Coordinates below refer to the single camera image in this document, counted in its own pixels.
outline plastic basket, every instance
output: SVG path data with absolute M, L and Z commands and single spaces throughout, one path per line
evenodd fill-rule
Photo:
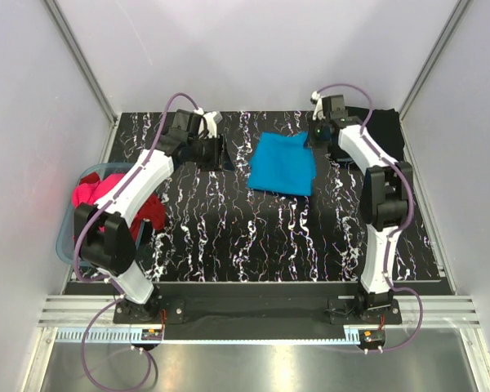
M 93 167 L 89 167 L 82 175 L 80 179 L 89 174 L 96 172 L 98 176 L 104 180 L 108 176 L 114 173 L 127 173 L 133 167 L 133 163 L 101 163 Z M 58 239 L 56 240 L 56 254 L 65 264 L 73 264 L 73 254 L 74 254 L 74 233 L 73 233 L 73 215 L 74 207 L 70 202 L 71 197 L 69 196 L 69 206 L 65 212 L 64 221 L 60 227 L 60 232 L 58 233 Z M 90 265 L 86 261 L 80 260 L 80 265 L 88 266 Z

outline white wall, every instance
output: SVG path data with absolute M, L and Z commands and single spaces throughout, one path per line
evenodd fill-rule
M 19 386 L 48 293 L 56 235 L 108 124 L 42 2 L 0 0 L 0 392 Z
M 449 263 L 490 348 L 490 0 L 470 7 L 404 121 Z
M 456 0 L 58 0 L 114 110 L 310 107 L 352 82 L 399 107 Z M 349 91 L 349 103 L 365 105 Z

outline red cloth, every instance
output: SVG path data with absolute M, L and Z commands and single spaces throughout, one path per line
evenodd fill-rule
M 111 174 L 103 181 L 100 181 L 96 173 L 83 177 L 71 196 L 73 206 L 77 207 L 81 203 L 94 204 L 96 200 L 104 197 L 114 188 L 123 176 L 123 174 Z M 136 241 L 138 238 L 140 225 L 143 220 L 150 221 L 153 229 L 161 230 L 165 227 L 165 218 L 165 207 L 156 194 L 151 194 L 132 220 L 132 239 Z

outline cable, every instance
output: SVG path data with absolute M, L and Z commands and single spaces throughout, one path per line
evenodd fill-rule
M 123 301 L 123 298 L 124 296 L 121 295 L 116 301 L 114 302 L 111 302 L 110 304 L 108 304 L 107 306 L 105 306 L 104 308 L 102 308 L 96 315 L 95 317 L 92 318 L 92 320 L 89 322 L 89 324 L 87 325 L 87 328 L 85 328 L 85 332 L 83 333 L 83 336 L 82 336 L 82 342 L 80 344 L 80 355 L 81 355 L 81 360 L 82 360 L 82 367 L 83 367 L 83 370 L 85 371 L 85 374 L 87 376 L 87 378 L 89 379 L 89 381 L 96 387 L 96 388 L 99 388 L 101 390 L 104 390 L 104 391 L 107 391 L 107 392 L 133 392 L 133 391 L 137 391 L 139 388 L 141 388 L 145 382 L 147 382 L 147 380 L 149 379 L 149 376 L 150 376 L 150 370 L 151 370 L 151 366 L 153 365 L 153 361 L 154 361 L 154 358 L 152 357 L 151 354 L 149 354 L 147 351 L 145 350 L 140 350 L 141 353 L 145 354 L 146 357 L 147 357 L 147 360 L 148 360 L 148 367 L 147 367 L 147 373 L 145 374 L 144 378 L 142 381 L 140 381 L 140 383 L 132 388 L 129 388 L 129 389 L 126 389 L 126 390 L 115 390 L 113 388 L 109 388 L 105 385 L 102 385 L 100 382 L 98 382 L 91 374 L 91 370 L 87 367 L 87 362 L 86 362 L 86 359 L 85 359 L 85 340 L 87 338 L 87 336 L 89 335 L 89 331 L 91 330 L 91 327 L 92 325 L 96 322 L 96 320 L 109 308 L 115 306 L 116 304 L 120 303 L 121 301 Z
M 196 102 L 194 102 L 194 100 L 190 96 L 184 94 L 183 92 L 178 92 L 178 93 L 174 94 L 169 99 L 169 101 L 166 103 L 165 108 L 163 110 L 163 115 L 162 115 L 162 118 L 160 120 L 160 123 L 159 123 L 159 126 L 158 126 L 158 131 L 156 132 L 156 136 L 154 137 L 153 144 L 151 145 L 151 147 L 149 149 L 149 153 L 147 154 L 147 156 L 143 160 L 141 166 L 139 166 L 127 179 L 124 178 L 123 184 L 120 186 L 120 189 L 113 195 L 113 199 L 112 200 L 109 200 L 103 206 L 101 206 L 101 207 L 98 208 L 98 210 L 95 212 L 95 214 L 93 214 L 93 216 L 91 217 L 91 219 L 83 226 L 83 229 L 80 232 L 80 235 L 78 236 L 78 238 L 76 240 L 76 244 L 74 246 L 73 269 L 74 269 L 74 273 L 76 274 L 77 279 L 80 280 L 81 282 L 85 282 L 85 283 L 96 282 L 98 280 L 104 279 L 106 283 L 111 283 L 120 292 L 120 297 L 116 301 L 113 301 L 112 303 L 108 304 L 106 307 L 104 307 L 102 310 L 100 310 L 95 315 L 95 317 L 92 318 L 92 320 L 87 325 L 87 328 L 86 328 L 86 330 L 85 330 L 85 332 L 83 334 L 82 343 L 80 345 L 82 367 L 83 367 L 83 370 L 84 370 L 87 378 L 89 379 L 89 381 L 94 386 L 96 386 L 97 388 L 99 388 L 101 390 L 107 391 L 107 392 L 132 392 L 132 391 L 138 390 L 149 379 L 150 371 L 151 371 L 151 366 L 154 366 L 154 369 L 156 371 L 156 377 L 158 379 L 158 365 L 154 361 L 153 356 L 151 354 L 149 354 L 149 352 L 144 351 L 144 350 L 140 350 L 141 353 L 145 353 L 145 355 L 146 355 L 146 357 L 148 359 L 148 363 L 149 364 L 148 364 L 148 367 L 147 367 L 147 373 L 145 374 L 143 380 L 138 385 L 134 386 L 133 388 L 127 389 L 127 390 L 115 390 L 115 389 L 106 387 L 106 386 L 102 385 L 100 382 L 98 382 L 92 376 L 91 370 L 87 367 L 87 361 L 86 361 L 86 358 L 85 358 L 85 342 L 86 342 L 86 337 L 87 337 L 89 331 L 91 330 L 92 325 L 95 323 L 95 321 L 107 309 L 109 309 L 112 306 L 115 306 L 119 302 L 123 301 L 123 298 L 125 297 L 125 292 L 108 275 L 100 274 L 99 276 L 97 276 L 95 278 L 86 278 L 86 277 L 84 277 L 82 275 L 82 272 L 80 271 L 80 268 L 79 268 L 80 249 L 82 248 L 83 240 L 85 239 L 85 236 L 87 235 L 87 232 L 89 231 L 89 229 L 94 225 L 94 223 L 98 220 L 98 218 L 101 216 L 101 214 L 103 212 L 105 212 L 105 210 L 120 196 L 120 194 L 122 194 L 122 192 L 125 190 L 125 188 L 129 186 L 129 184 L 136 178 L 136 176 L 138 175 L 138 173 L 141 172 L 142 168 L 151 159 L 151 157 L 153 155 L 153 152 L 154 152 L 154 150 L 156 148 L 156 145 L 158 144 L 158 140 L 159 140 L 160 136 L 162 135 L 163 127 L 165 125 L 165 120 L 167 118 L 167 112 L 169 111 L 169 109 L 170 109 L 170 107 L 171 107 L 172 102 L 174 101 L 174 99 L 177 98 L 178 96 L 183 96 L 183 97 L 187 98 L 191 102 L 191 104 L 193 104 L 193 106 L 195 107 L 195 109 L 198 109 L 198 105 L 196 105 Z
M 367 143 L 368 147 L 377 156 L 380 156 L 380 152 L 379 152 L 378 148 L 370 141 L 370 139 L 367 137 L 366 133 L 364 132 L 366 130 L 368 120 L 372 116 L 372 112 L 373 112 L 372 99 L 370 98 L 370 96 L 362 88 L 359 88 L 357 86 L 354 86 L 353 84 L 348 84 L 348 83 L 331 84 L 329 86 L 325 86 L 325 87 L 319 89 L 318 90 L 318 93 L 321 93 L 322 91 L 327 90 L 328 88 L 333 88 L 333 87 L 349 87 L 349 88 L 352 88 L 352 89 L 354 89 L 356 91 L 359 91 L 360 93 L 362 93 L 367 98 L 367 101 L 368 101 L 368 115 L 365 118 L 365 120 L 363 121 L 363 123 L 361 124 L 361 129 L 359 130 L 359 133 L 360 133 L 361 138 L 363 139 L 363 141 L 365 143 Z M 389 234 L 389 236 L 387 237 L 389 241 L 387 242 L 386 247 L 385 247 L 385 256 L 384 256 L 384 258 L 385 258 L 384 260 L 385 261 L 384 261 L 384 265 L 383 265 L 383 276 L 385 277 L 385 281 L 389 285 L 389 287 L 390 287 L 391 290 L 393 290 L 394 292 L 409 292 L 414 297 L 416 297 L 417 304 L 419 305 L 419 320 L 417 321 L 416 329 L 414 330 L 414 332 L 412 333 L 412 335 L 409 336 L 408 339 L 406 341 L 404 341 L 403 343 L 401 343 L 399 345 L 396 345 L 395 347 L 390 347 L 388 349 L 384 349 L 383 350 L 384 352 L 385 351 L 391 352 L 391 351 L 396 351 L 396 350 L 402 349 L 403 347 L 409 345 L 410 342 L 413 341 L 416 338 L 417 333 L 419 332 L 419 330 L 421 329 L 421 325 L 423 324 L 423 314 L 424 314 L 424 311 L 423 311 L 423 302 L 422 302 L 421 297 L 419 296 L 419 294 L 414 289 L 412 289 L 410 287 L 396 287 L 392 283 L 392 280 L 390 279 L 390 276 L 389 276 L 388 265 L 389 265 L 389 256 L 390 256 L 390 241 L 394 241 L 394 239 L 393 239 L 394 235 L 396 235 L 397 233 L 405 230 L 412 223 L 412 219 L 414 217 L 414 198 L 413 198 L 413 194 L 412 194 L 412 187 L 408 183 L 408 180 L 403 175 L 403 173 L 388 158 L 381 157 L 381 160 L 384 163 L 386 163 L 387 165 L 389 165 L 389 167 L 392 168 L 392 170 L 399 177 L 399 179 L 401 180 L 401 182 L 403 182 L 404 187 L 405 187 L 406 192 L 407 192 L 407 197 L 408 197 L 407 218 L 405 219 L 405 221 L 396 230 L 392 231 Z

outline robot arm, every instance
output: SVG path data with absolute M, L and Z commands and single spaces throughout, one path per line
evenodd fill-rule
M 234 169 L 225 138 L 217 134 L 220 120 L 218 112 L 178 110 L 148 162 L 149 151 L 144 149 L 134 167 L 95 206 L 83 203 L 75 210 L 74 237 L 77 238 L 97 206 L 113 201 L 88 230 L 80 255 L 102 274 L 110 276 L 134 304 L 147 305 L 157 293 L 134 260 L 136 245 L 129 227 L 149 196 L 183 163 L 197 163 L 202 171 Z M 125 184 L 136 172 L 132 181 Z
M 305 145 L 312 148 L 327 146 L 332 159 L 339 147 L 364 174 L 359 209 L 367 224 L 368 241 L 356 307 L 360 314 L 388 308 L 393 292 L 385 277 L 392 279 L 395 248 L 401 234 L 398 228 L 406 219 L 408 203 L 411 203 L 404 185 L 388 162 L 397 166 L 410 184 L 412 167 L 390 157 L 366 130 L 362 130 L 357 118 L 349 117 L 343 96 L 322 98 L 315 92 L 311 102 L 316 106 Z M 385 250 L 388 245 L 389 260 L 385 272 Z

